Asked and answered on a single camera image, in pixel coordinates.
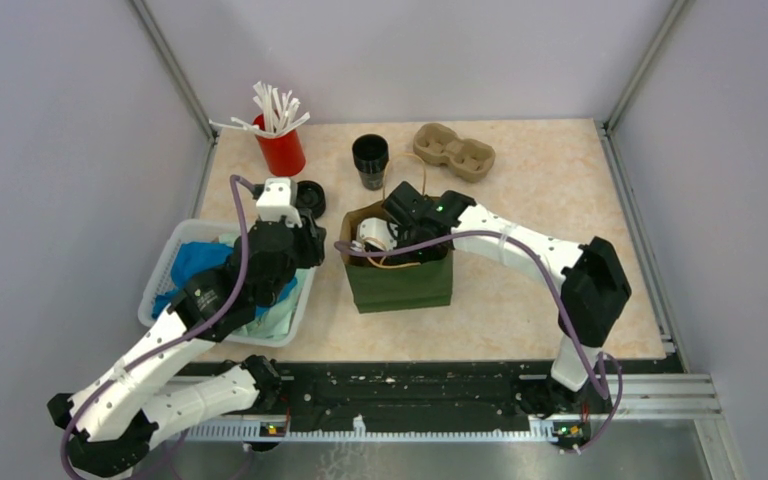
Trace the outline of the green brown paper bag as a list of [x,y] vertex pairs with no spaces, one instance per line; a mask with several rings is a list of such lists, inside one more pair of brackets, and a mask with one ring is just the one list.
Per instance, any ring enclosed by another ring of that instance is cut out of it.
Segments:
[[454,255],[424,263],[341,255],[354,304],[361,314],[448,306]]

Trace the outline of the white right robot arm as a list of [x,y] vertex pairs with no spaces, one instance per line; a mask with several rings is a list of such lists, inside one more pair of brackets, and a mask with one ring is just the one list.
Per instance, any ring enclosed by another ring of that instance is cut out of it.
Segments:
[[457,250],[482,256],[542,282],[558,308],[563,333],[546,385],[549,404],[572,412],[587,383],[606,394],[595,368],[632,289],[615,247],[595,236],[576,243],[543,235],[491,212],[465,194],[431,197],[407,182],[382,203],[396,225],[396,251],[428,260]]

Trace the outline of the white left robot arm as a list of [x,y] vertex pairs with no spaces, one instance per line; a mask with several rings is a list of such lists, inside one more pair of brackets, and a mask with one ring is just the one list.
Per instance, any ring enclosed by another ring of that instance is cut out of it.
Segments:
[[262,355],[193,386],[161,390],[196,357],[278,304],[298,271],[321,265],[325,236],[308,209],[259,213],[227,259],[194,275],[115,366],[78,392],[52,397],[47,408],[64,431],[60,456],[67,474],[110,478],[204,420],[274,410],[280,375]]

